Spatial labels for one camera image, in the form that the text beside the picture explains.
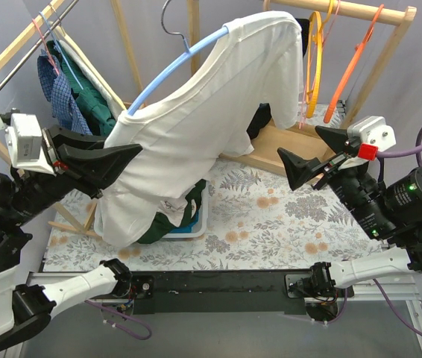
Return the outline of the dark green t shirt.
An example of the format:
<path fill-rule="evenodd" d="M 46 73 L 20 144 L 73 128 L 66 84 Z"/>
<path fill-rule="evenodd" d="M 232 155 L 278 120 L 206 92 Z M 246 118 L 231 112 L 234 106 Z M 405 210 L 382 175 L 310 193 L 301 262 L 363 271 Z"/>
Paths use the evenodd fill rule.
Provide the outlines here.
<path fill-rule="evenodd" d="M 184 196 L 161 201 L 151 226 L 137 242 L 152 244 L 181 225 L 188 224 L 202 206 L 202 192 L 206 185 L 205 180 L 200 180 Z"/>

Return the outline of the orange hanger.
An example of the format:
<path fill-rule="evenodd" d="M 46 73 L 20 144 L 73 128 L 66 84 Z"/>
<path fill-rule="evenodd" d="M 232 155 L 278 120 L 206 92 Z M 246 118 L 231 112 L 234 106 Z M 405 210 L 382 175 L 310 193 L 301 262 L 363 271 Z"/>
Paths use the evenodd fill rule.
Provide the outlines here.
<path fill-rule="evenodd" d="M 353 71 L 355 70 L 356 65 L 358 64 L 363 51 L 365 50 L 368 42 L 370 41 L 372 37 L 372 34 L 374 32 L 374 26 L 377 23 L 377 20 L 380 17 L 380 14 L 382 13 L 382 10 L 384 9 L 384 7 L 385 7 L 384 4 L 381 4 L 378 7 L 378 10 L 374 14 L 371 24 L 369 25 L 367 32 L 365 33 L 362 41 L 355 47 L 354 55 L 351 58 L 350 62 L 348 63 L 347 68 L 345 69 L 344 74 L 342 75 L 341 80 L 339 81 L 338 86 L 336 87 L 336 90 L 333 93 L 333 97 L 331 98 L 330 103 L 327 107 L 327 110 L 324 114 L 325 124 L 330 123 L 330 120 L 333 117 L 334 110 L 336 109 L 338 100 L 341 94 L 343 93 L 345 87 L 347 86 L 347 83 L 350 80 L 350 77 L 353 74 Z"/>

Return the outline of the white t shirt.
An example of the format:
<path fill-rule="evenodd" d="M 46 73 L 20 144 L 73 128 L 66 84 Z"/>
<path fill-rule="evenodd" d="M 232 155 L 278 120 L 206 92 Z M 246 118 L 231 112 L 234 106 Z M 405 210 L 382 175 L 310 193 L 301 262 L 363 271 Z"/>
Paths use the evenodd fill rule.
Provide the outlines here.
<path fill-rule="evenodd" d="M 108 148 L 141 145 L 98 202 L 95 229 L 126 247 L 149 229 L 160 203 L 179 198 L 208 173 L 219 155 L 253 151 L 247 129 L 261 104 L 275 125 L 297 121 L 303 91 L 301 27 L 285 11 L 255 13 L 227 23 L 200 69 L 166 98 L 121 113 Z"/>

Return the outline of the white plastic basket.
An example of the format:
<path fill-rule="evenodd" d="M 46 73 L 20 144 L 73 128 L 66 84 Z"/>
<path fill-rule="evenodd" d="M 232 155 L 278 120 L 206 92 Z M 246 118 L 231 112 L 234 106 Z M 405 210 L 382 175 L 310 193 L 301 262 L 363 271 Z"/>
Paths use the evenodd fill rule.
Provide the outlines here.
<path fill-rule="evenodd" d="M 207 205 L 208 205 L 208 198 L 209 198 L 207 187 L 208 187 L 208 182 L 207 182 L 206 188 L 202 192 L 202 206 L 198 212 L 198 215 L 199 215 L 198 223 L 193 226 L 190 232 L 183 232 L 182 230 L 175 229 L 171 233 L 165 235 L 164 236 L 165 239 L 191 239 L 191 238 L 200 236 L 204 232 L 206 228 L 205 221 L 207 219 Z M 180 197 L 184 196 L 188 190 L 186 190 Z"/>

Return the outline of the yellow hanger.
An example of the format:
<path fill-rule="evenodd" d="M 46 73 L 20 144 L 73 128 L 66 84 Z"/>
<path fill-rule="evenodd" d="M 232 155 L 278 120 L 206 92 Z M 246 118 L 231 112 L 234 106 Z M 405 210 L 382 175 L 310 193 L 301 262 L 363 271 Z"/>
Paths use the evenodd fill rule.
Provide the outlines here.
<path fill-rule="evenodd" d="M 313 11 L 309 17 L 309 35 L 307 37 L 309 50 L 306 63 L 306 86 L 304 93 L 306 119 L 313 117 L 318 102 L 324 54 L 324 28 L 330 20 L 333 7 L 334 1 L 329 1 L 324 19 L 322 19 L 319 11 Z"/>

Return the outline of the pink wire hanger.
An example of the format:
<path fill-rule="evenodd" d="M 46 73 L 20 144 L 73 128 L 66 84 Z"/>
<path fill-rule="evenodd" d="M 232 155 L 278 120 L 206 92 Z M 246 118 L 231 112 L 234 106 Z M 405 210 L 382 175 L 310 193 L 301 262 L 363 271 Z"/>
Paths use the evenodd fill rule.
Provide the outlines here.
<path fill-rule="evenodd" d="M 334 1 L 334 7 L 333 7 L 333 11 L 330 17 L 330 20 L 328 21 L 328 23 L 325 25 L 324 28 L 324 47 L 327 41 L 328 36 L 330 35 L 330 32 L 333 28 L 333 25 L 335 23 L 336 20 L 336 15 L 335 15 L 335 11 L 339 11 L 340 8 L 340 1 Z M 306 105 L 305 105 L 305 100 L 304 100 L 304 93 L 303 93 L 303 98 L 301 101 L 301 112 L 300 112 L 300 121 L 299 121 L 299 128 L 303 129 L 304 125 L 306 124 L 306 118 L 305 118 L 305 114 L 306 114 Z"/>

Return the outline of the light blue hanger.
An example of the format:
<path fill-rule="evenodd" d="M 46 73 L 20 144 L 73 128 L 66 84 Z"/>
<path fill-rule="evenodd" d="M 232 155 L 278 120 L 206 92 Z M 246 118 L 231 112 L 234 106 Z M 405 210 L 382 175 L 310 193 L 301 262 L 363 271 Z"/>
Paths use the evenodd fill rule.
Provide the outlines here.
<path fill-rule="evenodd" d="M 153 79 L 146 88 L 136 97 L 134 102 L 131 106 L 127 109 L 127 114 L 132 116 L 144 103 L 145 100 L 157 89 L 157 87 L 167 79 L 172 72 L 178 69 L 181 65 L 183 65 L 186 61 L 191 60 L 195 55 L 199 54 L 207 46 L 211 45 L 212 43 L 218 41 L 222 37 L 229 34 L 229 29 L 226 25 L 223 25 L 217 31 L 211 33 L 207 37 L 204 37 L 202 40 L 199 40 L 196 44 L 190 45 L 188 39 L 185 35 L 178 31 L 170 31 L 165 25 L 165 14 L 167 7 L 171 3 L 170 0 L 166 1 L 162 7 L 160 13 L 160 24 L 163 31 L 170 35 L 170 36 L 179 36 L 182 40 L 183 46 L 185 51 L 177 57 L 174 61 L 172 61 L 163 71 L 161 71 L 158 76 Z"/>

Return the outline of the teal blue t shirt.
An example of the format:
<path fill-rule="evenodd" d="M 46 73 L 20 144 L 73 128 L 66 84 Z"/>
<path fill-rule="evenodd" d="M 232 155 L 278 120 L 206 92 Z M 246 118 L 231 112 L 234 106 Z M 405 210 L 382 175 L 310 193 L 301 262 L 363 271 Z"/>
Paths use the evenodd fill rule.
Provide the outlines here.
<path fill-rule="evenodd" d="M 183 224 L 179 227 L 179 230 L 183 232 L 190 232 L 195 224 L 199 221 L 199 215 L 196 214 L 188 224 Z"/>

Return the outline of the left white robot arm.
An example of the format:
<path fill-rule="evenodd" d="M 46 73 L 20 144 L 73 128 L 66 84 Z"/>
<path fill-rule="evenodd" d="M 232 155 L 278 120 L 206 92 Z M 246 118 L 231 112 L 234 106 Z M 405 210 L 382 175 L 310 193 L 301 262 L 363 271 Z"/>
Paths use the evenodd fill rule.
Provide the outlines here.
<path fill-rule="evenodd" d="M 0 351 L 36 336 L 55 315 L 89 298 L 129 294 L 132 274 L 117 259 L 103 261 L 57 289 L 18 285 L 14 276 L 32 238 L 25 224 L 73 190 L 101 197 L 141 150 L 138 144 L 108 148 L 101 136 L 53 126 L 43 131 L 41 144 L 50 172 L 0 173 Z"/>

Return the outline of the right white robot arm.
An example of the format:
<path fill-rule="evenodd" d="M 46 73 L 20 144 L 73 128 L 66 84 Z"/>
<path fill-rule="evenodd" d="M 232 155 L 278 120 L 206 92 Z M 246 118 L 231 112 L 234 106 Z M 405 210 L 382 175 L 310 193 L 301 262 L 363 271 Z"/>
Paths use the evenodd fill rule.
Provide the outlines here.
<path fill-rule="evenodd" d="M 422 274 L 422 165 L 387 186 L 382 178 L 368 174 L 368 162 L 402 157 L 400 152 L 389 152 L 396 143 L 390 127 L 380 125 L 368 136 L 322 126 L 316 132 L 335 156 L 321 162 L 277 150 L 291 190 L 319 177 L 315 190 L 331 188 L 369 239 L 391 247 L 367 258 L 315 263 L 308 277 L 290 284 L 290 291 L 324 297 L 364 280 Z"/>

